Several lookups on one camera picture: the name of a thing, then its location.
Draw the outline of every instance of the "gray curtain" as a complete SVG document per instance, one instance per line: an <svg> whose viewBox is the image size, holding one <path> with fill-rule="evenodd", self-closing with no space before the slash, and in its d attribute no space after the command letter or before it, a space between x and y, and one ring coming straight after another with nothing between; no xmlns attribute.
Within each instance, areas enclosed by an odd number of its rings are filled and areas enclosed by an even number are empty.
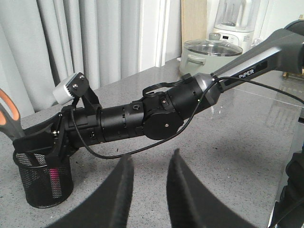
<svg viewBox="0 0 304 228"><path fill-rule="evenodd" d="M93 89L137 73L140 0L0 0L0 88L21 117L74 72Z"/></svg>

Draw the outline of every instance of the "gray countertop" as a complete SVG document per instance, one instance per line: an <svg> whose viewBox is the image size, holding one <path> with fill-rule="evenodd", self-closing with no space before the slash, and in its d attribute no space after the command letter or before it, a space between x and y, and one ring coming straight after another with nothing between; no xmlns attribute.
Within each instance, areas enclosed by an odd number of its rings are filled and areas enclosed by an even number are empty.
<svg viewBox="0 0 304 228"><path fill-rule="evenodd" d="M103 107L141 98L142 89L178 79L177 60L140 72L96 90ZM302 96L303 82L270 72L257 81ZM59 112L56 105L21 120L24 128ZM218 103L195 116L173 140L133 155L134 189L128 227L171 227L166 179L174 149L201 182L223 203L253 225L265 228L276 197L300 113L300 104L255 85L240 85L221 95ZM92 146L102 154L129 152L155 141L144 136ZM81 148L71 157L74 190L58 206L31 207L12 160L11 141L0 133L0 227L44 227L84 201L108 176L118 160L100 160Z"/></svg>

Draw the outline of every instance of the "blender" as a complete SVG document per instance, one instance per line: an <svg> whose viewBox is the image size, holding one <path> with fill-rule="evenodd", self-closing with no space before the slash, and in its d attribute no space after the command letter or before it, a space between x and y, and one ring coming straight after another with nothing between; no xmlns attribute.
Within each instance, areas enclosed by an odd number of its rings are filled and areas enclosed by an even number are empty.
<svg viewBox="0 0 304 228"><path fill-rule="evenodd" d="M250 50L260 0L220 0L213 32L220 39Z"/></svg>

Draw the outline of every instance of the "mesh pen holder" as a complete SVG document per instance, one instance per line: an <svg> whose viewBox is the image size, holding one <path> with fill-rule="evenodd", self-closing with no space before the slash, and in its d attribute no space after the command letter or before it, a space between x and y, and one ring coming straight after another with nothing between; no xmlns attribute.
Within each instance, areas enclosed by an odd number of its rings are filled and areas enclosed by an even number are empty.
<svg viewBox="0 0 304 228"><path fill-rule="evenodd" d="M50 168L45 155L14 151L27 202L35 208L50 208L68 198L73 191L69 156L60 166Z"/></svg>

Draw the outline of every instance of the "screw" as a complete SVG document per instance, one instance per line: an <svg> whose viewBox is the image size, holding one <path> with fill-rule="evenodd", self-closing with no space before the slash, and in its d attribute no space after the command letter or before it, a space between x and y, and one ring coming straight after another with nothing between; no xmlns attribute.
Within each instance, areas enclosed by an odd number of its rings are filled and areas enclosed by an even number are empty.
<svg viewBox="0 0 304 228"><path fill-rule="evenodd" d="M138 104L137 104L137 105L136 105L136 104L133 105L133 109L134 109L134 110L139 110L139 108L140 108L140 106L139 106Z"/></svg>
<svg viewBox="0 0 304 228"><path fill-rule="evenodd" d="M54 136L57 136L57 135L59 134L59 131L54 130L54 131L52 132L52 134L53 134Z"/></svg>

